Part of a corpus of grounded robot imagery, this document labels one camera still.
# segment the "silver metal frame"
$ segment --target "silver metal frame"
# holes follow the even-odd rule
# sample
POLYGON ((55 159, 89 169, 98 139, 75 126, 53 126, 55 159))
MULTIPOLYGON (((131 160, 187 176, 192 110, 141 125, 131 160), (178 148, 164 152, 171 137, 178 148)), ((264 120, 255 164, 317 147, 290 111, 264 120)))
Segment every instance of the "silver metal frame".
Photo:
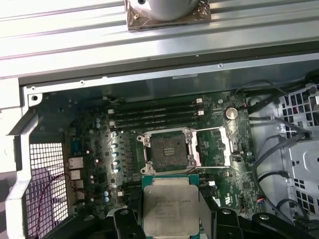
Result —
POLYGON ((280 66, 282 64, 288 63, 298 63, 305 61, 319 60, 319 53, 289 56, 289 57, 277 57, 271 59, 262 59, 262 60, 252 60, 245 62, 234 62, 234 63, 225 63, 225 64, 215 64, 208 66, 199 66, 199 67, 190 67, 185 69, 175 69, 175 70, 166 70, 166 71, 157 71, 157 72, 148 72, 140 73, 134 75, 123 75, 123 76, 104 76, 100 78, 83 78, 77 80, 65 80, 58 81, 53 83, 42 83, 42 84, 33 84, 27 86, 27 94, 39 94, 39 93, 49 93, 49 92, 58 92, 66 91, 73 89, 81 89, 88 87, 97 87, 111 84, 127 83, 134 81, 143 81, 143 80, 152 80, 152 79, 161 79, 161 78, 171 78, 182 79, 182 78, 192 78, 196 79, 199 74, 205 73, 214 73, 214 72, 227 72, 230 70, 236 69, 245 69, 245 68, 257 68, 261 66, 280 66))
POLYGON ((23 197, 31 181, 29 136, 38 125, 39 119, 35 116, 21 134, 22 170, 16 173, 16 183, 5 201, 6 229, 9 238, 27 238, 24 232, 25 207, 23 197))
POLYGON ((128 32, 123 0, 1 1, 0 79, 315 41, 318 6, 211 1, 210 24, 128 32))

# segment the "black cable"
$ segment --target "black cable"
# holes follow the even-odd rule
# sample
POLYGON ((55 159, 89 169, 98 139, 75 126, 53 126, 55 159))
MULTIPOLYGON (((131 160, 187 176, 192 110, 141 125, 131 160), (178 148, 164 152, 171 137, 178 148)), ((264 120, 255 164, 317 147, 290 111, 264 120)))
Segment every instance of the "black cable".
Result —
POLYGON ((261 188, 259 181, 258 181, 258 174, 257 174, 257 168, 259 167, 260 164, 262 164, 270 155, 272 155, 274 152, 276 152, 278 149, 285 147, 287 145, 291 145, 292 143, 297 142, 298 140, 304 138, 305 135, 304 134, 297 134, 289 139, 286 139, 280 143, 278 143, 277 145, 275 145, 274 147, 270 148, 269 150, 267 150, 260 158, 259 160, 254 164, 254 166, 252 167, 252 176, 253 176, 253 180, 254 183, 256 184, 258 190, 261 192, 261 194, 264 196, 265 200, 268 201, 269 205, 281 216, 283 216, 286 220, 288 220, 289 222, 291 222, 291 220, 285 215, 283 214, 280 210, 278 210, 276 208, 276 206, 269 200, 269 198, 266 196, 266 194, 264 193, 263 189, 261 188))
MULTIPOLYGON (((249 117, 249 120, 264 121, 264 120, 272 120, 272 118, 271 117, 249 117)), ((308 130, 305 130, 304 128, 300 128, 300 127, 294 125, 293 123, 289 123, 281 118, 274 117, 274 120, 277 120, 277 121, 283 123, 285 126, 291 128, 292 130, 295 130, 297 133, 309 133, 308 130)))
POLYGON ((244 88, 246 88, 247 86, 250 86, 250 85, 253 85, 253 84, 256 84, 256 83, 261 83, 261 82, 265 82, 269 85, 272 85, 275 89, 277 89, 278 91, 280 91, 281 93, 283 93, 284 95, 288 95, 288 93, 286 91, 284 91, 283 89, 281 89, 280 87, 276 86, 274 83, 272 83, 271 81, 268 81, 268 80, 257 80, 257 81, 251 81, 251 82, 248 82, 244 85, 242 85, 240 88, 238 88, 236 91, 235 91, 235 95, 238 94, 238 92, 240 92, 241 90, 243 90, 244 88))
POLYGON ((295 200, 289 199, 289 198, 285 198, 285 199, 281 200, 281 201, 277 204, 276 208, 277 208, 278 210, 280 210, 281 207, 283 206, 283 204, 285 204, 285 203, 287 203, 287 202, 291 202, 291 203, 293 203, 295 206, 299 207, 300 210, 301 210, 301 212, 303 213, 303 216, 304 216, 305 218, 308 218, 308 214, 307 214, 306 210, 305 210, 298 202, 296 202, 295 200))
POLYGON ((260 153, 262 152, 262 150, 263 150, 265 144, 266 144, 270 139, 272 139, 272 138, 280 138, 280 137, 281 137, 281 136, 280 136, 279 134, 276 134, 276 135, 269 136, 268 138, 265 138, 265 140, 264 140, 264 141, 261 143, 261 145, 260 145, 260 149, 259 149, 259 151, 257 152, 256 158, 259 158, 260 153))
POLYGON ((259 179, 258 179, 258 182, 261 182, 263 181, 265 178, 269 177, 269 176, 272 176, 272 175, 280 175, 284 178, 289 178, 289 175, 288 175, 288 172, 286 171, 274 171, 274 172, 269 172, 269 173, 265 173, 263 176, 261 176, 259 179))

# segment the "green circuit board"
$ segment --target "green circuit board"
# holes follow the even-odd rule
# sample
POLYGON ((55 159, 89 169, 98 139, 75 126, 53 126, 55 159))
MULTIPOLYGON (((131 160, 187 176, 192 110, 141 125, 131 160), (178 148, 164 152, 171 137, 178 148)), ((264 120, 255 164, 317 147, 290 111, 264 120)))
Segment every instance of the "green circuit board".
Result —
POLYGON ((241 94, 222 92, 119 102, 79 111, 70 127, 76 133, 66 135, 71 145, 70 157, 82 156, 84 163, 81 190, 85 205, 77 204, 78 211, 91 210, 104 217, 111 209, 134 202, 141 190, 145 152, 148 161, 157 167, 157 173, 175 170, 189 173, 189 165, 184 162, 184 146, 180 148, 178 141, 184 135, 180 130, 173 130, 186 127, 197 130, 196 151, 201 167, 192 169, 191 173, 199 175, 199 187, 211 194, 219 206, 233 208, 245 218, 251 217, 258 190, 251 178, 255 158, 245 102, 241 94), (217 127, 225 129, 228 145, 217 127), (152 134, 153 147, 144 151, 139 135, 167 129, 152 134), (155 147, 163 148, 164 156, 168 157, 158 156, 155 147), (226 154, 230 154, 229 167, 224 166, 226 154))

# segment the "chip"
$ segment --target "chip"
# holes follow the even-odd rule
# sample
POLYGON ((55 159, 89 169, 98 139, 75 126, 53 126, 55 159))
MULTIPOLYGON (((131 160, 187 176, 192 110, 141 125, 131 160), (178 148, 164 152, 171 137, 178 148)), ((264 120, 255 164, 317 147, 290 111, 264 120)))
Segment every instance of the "chip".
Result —
POLYGON ((243 189, 250 189, 250 183, 249 182, 243 182, 243 189))

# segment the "motherboard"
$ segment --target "motherboard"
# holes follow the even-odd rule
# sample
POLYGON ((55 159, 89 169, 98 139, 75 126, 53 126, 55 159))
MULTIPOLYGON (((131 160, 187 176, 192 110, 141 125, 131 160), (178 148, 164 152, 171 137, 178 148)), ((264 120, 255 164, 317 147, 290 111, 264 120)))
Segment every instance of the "motherboard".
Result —
POLYGON ((66 133, 75 213, 136 208, 145 175, 198 174, 203 194, 250 218, 261 208, 245 102, 222 92, 80 110, 66 133))

